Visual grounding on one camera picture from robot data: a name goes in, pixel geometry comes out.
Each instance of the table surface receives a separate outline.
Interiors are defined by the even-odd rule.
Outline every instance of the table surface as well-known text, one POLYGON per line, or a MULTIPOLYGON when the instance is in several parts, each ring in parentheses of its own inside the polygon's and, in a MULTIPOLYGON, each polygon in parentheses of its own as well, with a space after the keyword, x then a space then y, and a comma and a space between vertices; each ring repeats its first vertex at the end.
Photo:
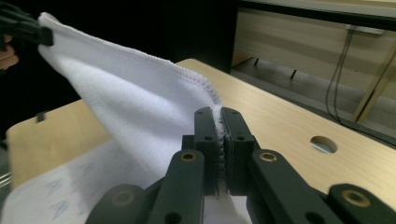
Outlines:
MULTIPOLYGON (((206 76, 222 102, 242 113, 261 148, 280 152, 312 187, 327 193, 350 183, 396 209, 396 150, 253 87, 209 65, 188 59, 178 65, 206 76), (318 152, 311 139, 337 147, 318 152)), ((31 118, 7 131, 12 188, 108 141, 111 137, 83 100, 31 118)))

